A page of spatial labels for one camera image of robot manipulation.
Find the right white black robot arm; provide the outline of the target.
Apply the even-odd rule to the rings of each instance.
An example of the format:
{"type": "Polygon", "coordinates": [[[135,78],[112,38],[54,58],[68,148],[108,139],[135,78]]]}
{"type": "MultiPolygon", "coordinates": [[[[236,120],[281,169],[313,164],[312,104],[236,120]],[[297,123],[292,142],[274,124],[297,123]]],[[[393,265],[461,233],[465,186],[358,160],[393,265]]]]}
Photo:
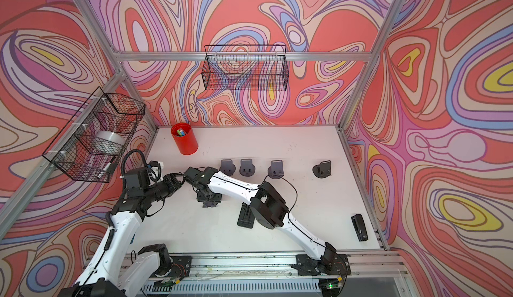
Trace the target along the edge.
{"type": "Polygon", "coordinates": [[[291,238],[305,252],[291,265],[300,276],[345,277],[351,274],[349,262],[333,245],[316,237],[292,215],[291,208],[271,183],[265,180],[260,184],[243,182],[212,167],[203,171],[190,167],[183,180],[208,200],[220,194],[243,202],[261,226],[279,230],[291,238]]]}

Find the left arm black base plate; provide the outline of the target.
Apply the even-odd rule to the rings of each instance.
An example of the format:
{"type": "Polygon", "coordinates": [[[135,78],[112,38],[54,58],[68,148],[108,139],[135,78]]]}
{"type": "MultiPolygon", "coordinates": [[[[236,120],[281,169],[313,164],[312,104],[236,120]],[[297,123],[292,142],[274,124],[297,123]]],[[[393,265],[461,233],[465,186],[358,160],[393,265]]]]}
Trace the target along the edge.
{"type": "Polygon", "coordinates": [[[192,265],[192,256],[189,255],[171,255],[170,256],[171,264],[166,269],[166,273],[163,277],[168,277],[172,279],[180,279],[183,280],[190,276],[191,273],[191,265],[192,265]]]}

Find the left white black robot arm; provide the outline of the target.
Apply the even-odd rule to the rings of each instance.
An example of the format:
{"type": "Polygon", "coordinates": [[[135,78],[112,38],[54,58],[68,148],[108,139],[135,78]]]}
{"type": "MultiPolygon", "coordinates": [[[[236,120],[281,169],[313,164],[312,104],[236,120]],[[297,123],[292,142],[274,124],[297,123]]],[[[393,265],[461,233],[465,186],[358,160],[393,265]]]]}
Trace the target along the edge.
{"type": "Polygon", "coordinates": [[[130,243],[144,219],[151,215],[152,204],[164,202],[183,185],[178,180],[179,173],[164,175],[160,170],[153,171],[145,155],[140,157],[143,166],[130,171],[121,163],[123,190],[106,214],[108,229],[83,273],[59,296],[136,296],[151,275],[171,271],[173,263],[165,244],[144,247],[135,263],[127,271],[120,271],[130,243]]]}

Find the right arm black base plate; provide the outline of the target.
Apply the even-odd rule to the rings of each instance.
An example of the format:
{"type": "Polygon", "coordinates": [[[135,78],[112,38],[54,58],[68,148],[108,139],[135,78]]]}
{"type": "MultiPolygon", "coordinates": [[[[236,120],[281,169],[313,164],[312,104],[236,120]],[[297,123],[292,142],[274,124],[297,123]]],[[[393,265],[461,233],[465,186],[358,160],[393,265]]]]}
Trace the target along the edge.
{"type": "Polygon", "coordinates": [[[296,255],[296,262],[291,265],[299,276],[341,276],[351,275],[351,268],[346,254],[335,254],[329,258],[314,260],[307,254],[296,255]]]}

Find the dark grey phone stand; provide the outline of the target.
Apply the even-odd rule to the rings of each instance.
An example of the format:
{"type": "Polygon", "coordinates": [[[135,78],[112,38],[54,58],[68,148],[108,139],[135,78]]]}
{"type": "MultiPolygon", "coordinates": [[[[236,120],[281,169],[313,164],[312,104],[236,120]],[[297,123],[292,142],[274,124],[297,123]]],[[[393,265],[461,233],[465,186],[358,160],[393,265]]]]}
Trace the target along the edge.
{"type": "Polygon", "coordinates": [[[313,166],[313,174],[316,178],[325,179],[331,175],[331,160],[325,160],[313,166]]]}

